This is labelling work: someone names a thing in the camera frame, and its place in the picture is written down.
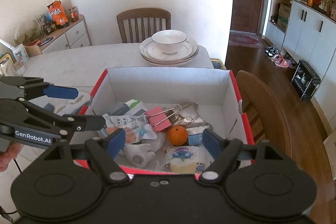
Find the person left hand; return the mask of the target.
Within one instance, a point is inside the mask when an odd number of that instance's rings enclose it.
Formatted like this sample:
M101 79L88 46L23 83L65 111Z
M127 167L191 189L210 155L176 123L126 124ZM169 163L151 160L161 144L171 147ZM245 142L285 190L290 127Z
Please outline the person left hand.
M0 156L0 172L8 169L10 162L17 158L23 145L19 143L10 143L7 151Z

